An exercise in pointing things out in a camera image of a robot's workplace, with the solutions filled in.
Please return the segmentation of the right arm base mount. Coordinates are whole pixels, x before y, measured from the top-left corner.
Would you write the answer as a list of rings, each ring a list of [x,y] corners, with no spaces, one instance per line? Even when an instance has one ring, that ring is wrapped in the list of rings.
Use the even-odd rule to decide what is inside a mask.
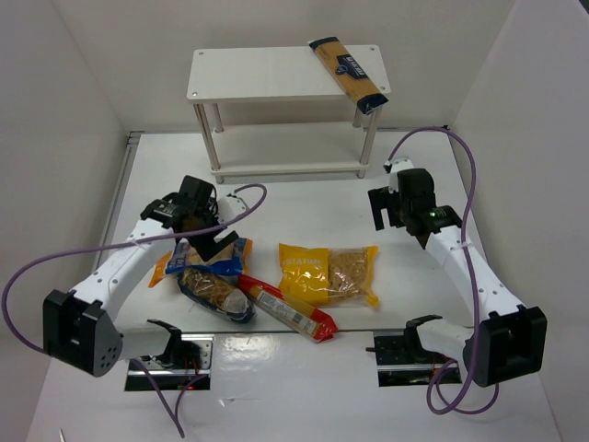
[[[437,353],[413,353],[399,330],[375,331],[373,343],[365,351],[375,357],[381,388],[427,386],[448,360]]]

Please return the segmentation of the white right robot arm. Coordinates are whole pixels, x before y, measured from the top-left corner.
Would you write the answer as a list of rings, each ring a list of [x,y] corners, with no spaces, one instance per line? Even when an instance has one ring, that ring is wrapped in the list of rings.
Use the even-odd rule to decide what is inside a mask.
[[[445,271],[473,316],[471,328],[439,315],[407,322],[404,338],[415,355],[444,355],[462,364],[480,387],[536,373],[542,367],[548,319],[528,307],[473,247],[463,220],[436,202],[426,169],[386,165],[389,184],[369,191],[375,227],[403,228]]]

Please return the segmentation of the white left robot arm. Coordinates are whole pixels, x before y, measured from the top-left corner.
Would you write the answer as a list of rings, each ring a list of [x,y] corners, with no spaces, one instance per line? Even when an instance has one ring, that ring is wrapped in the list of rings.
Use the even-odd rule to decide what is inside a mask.
[[[121,307],[144,276],[190,232],[203,258],[211,259],[230,241],[218,239],[227,222],[248,204],[235,193],[218,197],[204,180],[184,177],[180,189],[155,199],[140,214],[122,249],[69,292],[52,291],[44,299],[43,349],[51,357],[99,378],[122,359],[152,355],[170,363],[179,358],[181,331],[150,319],[137,331],[118,331]]]

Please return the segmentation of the blue orange pasta bag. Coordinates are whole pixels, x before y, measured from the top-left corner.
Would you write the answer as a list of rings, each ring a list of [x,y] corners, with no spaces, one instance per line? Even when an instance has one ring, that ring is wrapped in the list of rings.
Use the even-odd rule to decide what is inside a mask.
[[[182,240],[173,251],[164,255],[156,263],[148,287],[153,288],[165,278],[185,269],[198,269],[222,276],[245,274],[248,272],[247,258],[252,244],[253,242],[248,238],[238,238],[210,260],[205,261],[187,240]]]

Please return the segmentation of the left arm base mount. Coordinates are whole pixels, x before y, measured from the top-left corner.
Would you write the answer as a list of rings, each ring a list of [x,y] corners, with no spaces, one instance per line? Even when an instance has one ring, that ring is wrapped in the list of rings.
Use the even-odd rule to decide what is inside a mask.
[[[213,362],[214,336],[212,334],[186,333],[182,335],[186,349],[180,359],[162,364],[152,355],[142,355],[139,361],[149,371],[162,391],[180,392],[194,379],[188,390],[209,390]]]

